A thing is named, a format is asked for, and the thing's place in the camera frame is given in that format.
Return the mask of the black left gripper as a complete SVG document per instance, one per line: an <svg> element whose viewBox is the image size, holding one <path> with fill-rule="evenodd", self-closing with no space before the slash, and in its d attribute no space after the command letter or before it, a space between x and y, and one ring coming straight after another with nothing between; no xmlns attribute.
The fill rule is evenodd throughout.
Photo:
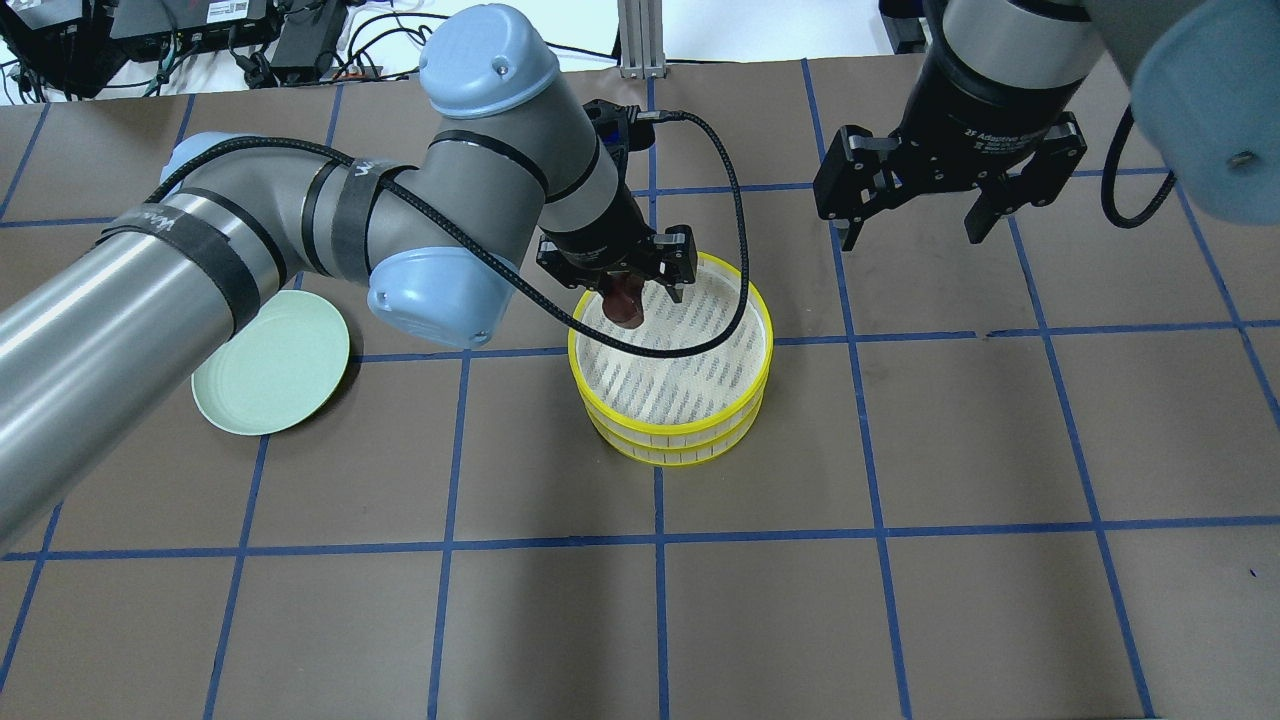
<svg viewBox="0 0 1280 720"><path fill-rule="evenodd" d="M602 288L607 274L630 273L667 288L673 301L698 277L698 250L690 225L655 231L632 193L620 190L604 211L573 231L541 231L536 264L567 288Z"/></svg>

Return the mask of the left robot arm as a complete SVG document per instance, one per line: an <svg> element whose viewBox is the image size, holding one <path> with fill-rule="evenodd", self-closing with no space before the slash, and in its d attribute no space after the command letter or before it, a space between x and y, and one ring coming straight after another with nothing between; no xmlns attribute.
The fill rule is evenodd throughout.
<svg viewBox="0 0 1280 720"><path fill-rule="evenodd" d="M673 301L698 273L692 232L654 231L626 183L628 132L652 120L581 104L530 19L470 6L426 41L419 78L442 123L412 167L294 138L205 133L141 204L3 313L3 547L31 533L174 388L248 329L301 272L367 292L380 322L477 348L522 293L534 234L557 282L608 318L645 283Z"/></svg>

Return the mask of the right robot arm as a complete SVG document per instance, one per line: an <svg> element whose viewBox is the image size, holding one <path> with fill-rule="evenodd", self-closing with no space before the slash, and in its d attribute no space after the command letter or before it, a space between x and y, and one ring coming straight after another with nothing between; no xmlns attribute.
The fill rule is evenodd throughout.
<svg viewBox="0 0 1280 720"><path fill-rule="evenodd" d="M1088 149L1068 104L1103 55L1129 99L1103 159L1108 222L1146 223L1174 190L1238 225L1277 224L1275 1L882 1L931 28L899 127L835 135L815 211L844 250L874 215L978 192L972 243L1062 192Z"/></svg>

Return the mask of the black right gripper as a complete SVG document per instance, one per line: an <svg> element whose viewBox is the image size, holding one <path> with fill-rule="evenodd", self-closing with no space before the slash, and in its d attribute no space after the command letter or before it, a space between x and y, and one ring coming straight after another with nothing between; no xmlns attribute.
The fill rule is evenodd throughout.
<svg viewBox="0 0 1280 720"><path fill-rule="evenodd" d="M881 211L922 195L978 190L963 224L968 242L982 243L1006 215L1047 206L1065 190L1088 149L1068 110L1080 86L1000 83L936 41L892 133L836 132L813 182L817 214L838 222L840 249L851 252Z"/></svg>

